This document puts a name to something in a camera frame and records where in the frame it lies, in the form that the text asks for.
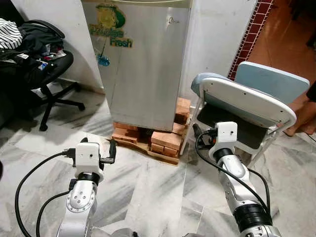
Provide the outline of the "silver fridge door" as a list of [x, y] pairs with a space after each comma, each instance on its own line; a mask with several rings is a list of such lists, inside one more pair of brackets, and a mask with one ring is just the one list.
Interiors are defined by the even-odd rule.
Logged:
[[126, 18], [125, 37], [133, 40], [132, 48], [106, 46], [110, 65], [98, 65], [113, 120], [171, 129], [193, 0], [80, 1], [87, 27], [97, 22], [98, 4], [118, 6]]

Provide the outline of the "green yellow fridge sticker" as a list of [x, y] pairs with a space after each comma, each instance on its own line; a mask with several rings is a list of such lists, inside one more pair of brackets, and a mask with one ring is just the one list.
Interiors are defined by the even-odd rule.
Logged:
[[104, 55], [106, 46], [132, 48], [133, 39], [125, 37], [123, 27], [126, 18], [118, 6], [109, 3], [98, 4], [96, 20], [96, 23], [88, 24], [89, 34], [93, 37], [93, 50], [98, 65], [109, 66], [109, 58]]

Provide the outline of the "red brick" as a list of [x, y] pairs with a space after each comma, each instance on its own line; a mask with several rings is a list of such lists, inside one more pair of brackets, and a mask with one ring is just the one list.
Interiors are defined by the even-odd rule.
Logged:
[[187, 120], [190, 116], [191, 101], [182, 97], [178, 97], [176, 103], [176, 111], [174, 122], [178, 124], [187, 124]]
[[178, 158], [183, 137], [176, 133], [154, 131], [150, 139], [150, 151], [172, 158]]
[[137, 126], [114, 122], [112, 138], [137, 144], [140, 138], [140, 131]]

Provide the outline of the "wooden base board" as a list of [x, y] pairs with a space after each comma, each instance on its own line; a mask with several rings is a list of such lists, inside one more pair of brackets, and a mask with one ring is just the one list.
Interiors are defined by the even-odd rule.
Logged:
[[151, 158], [158, 160], [160, 162], [164, 162], [165, 164], [170, 164], [173, 166], [177, 166], [180, 160], [178, 157], [172, 158], [169, 156], [165, 156], [156, 152], [150, 151], [151, 146], [147, 143], [138, 142], [137, 144], [131, 143], [129, 141], [121, 140], [119, 138], [115, 138], [112, 136], [111, 140], [115, 140], [118, 145], [133, 149], [134, 151], [140, 152], [141, 154], [145, 154], [150, 156]]

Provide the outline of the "white blue folding chair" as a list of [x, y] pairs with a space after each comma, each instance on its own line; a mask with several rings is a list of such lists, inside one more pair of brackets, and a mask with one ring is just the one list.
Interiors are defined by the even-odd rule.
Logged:
[[198, 97], [192, 122], [213, 127], [237, 123], [236, 148], [251, 156], [251, 164], [287, 128], [297, 115], [289, 103], [306, 92], [310, 82], [293, 73], [253, 62], [241, 62], [234, 80], [217, 73], [199, 73], [191, 83]]

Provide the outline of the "black office chair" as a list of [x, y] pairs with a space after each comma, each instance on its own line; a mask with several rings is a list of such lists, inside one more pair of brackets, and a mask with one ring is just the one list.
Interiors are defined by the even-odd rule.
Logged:
[[[42, 20], [31, 21], [49, 23]], [[30, 54], [17, 48], [0, 49], [0, 92], [5, 93], [14, 103], [14, 111], [21, 116], [27, 117], [30, 109], [45, 105], [39, 130], [47, 131], [47, 120], [56, 104], [76, 106], [80, 111], [85, 110], [84, 103], [64, 98], [72, 90], [81, 91], [78, 82], [71, 82], [56, 93], [49, 88], [49, 84], [60, 79], [73, 62], [74, 56], [65, 49], [65, 45], [64, 49], [57, 53], [46, 54]]]

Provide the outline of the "grey robot left leg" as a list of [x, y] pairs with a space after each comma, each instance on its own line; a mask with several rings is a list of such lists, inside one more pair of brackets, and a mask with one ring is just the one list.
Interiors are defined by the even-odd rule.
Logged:
[[111, 233], [110, 237], [139, 237], [131, 228], [121, 228]]

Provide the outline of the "person bare leg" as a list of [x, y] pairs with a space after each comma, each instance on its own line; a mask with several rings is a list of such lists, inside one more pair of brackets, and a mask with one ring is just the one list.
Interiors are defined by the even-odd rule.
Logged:
[[287, 136], [293, 136], [296, 132], [313, 135], [316, 130], [316, 102], [309, 99], [306, 93], [303, 93], [289, 106], [296, 114], [297, 120], [293, 126], [285, 129], [284, 133]]

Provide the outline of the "black garment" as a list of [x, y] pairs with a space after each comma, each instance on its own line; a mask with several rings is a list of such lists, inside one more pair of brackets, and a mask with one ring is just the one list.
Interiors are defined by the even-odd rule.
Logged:
[[17, 48], [30, 54], [57, 53], [64, 49], [65, 34], [55, 26], [37, 21], [29, 21], [18, 27], [23, 36]]

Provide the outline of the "striped white black cloth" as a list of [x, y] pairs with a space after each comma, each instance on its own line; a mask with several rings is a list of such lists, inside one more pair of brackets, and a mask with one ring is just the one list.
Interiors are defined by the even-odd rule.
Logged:
[[20, 47], [23, 36], [15, 22], [0, 18], [0, 49]]

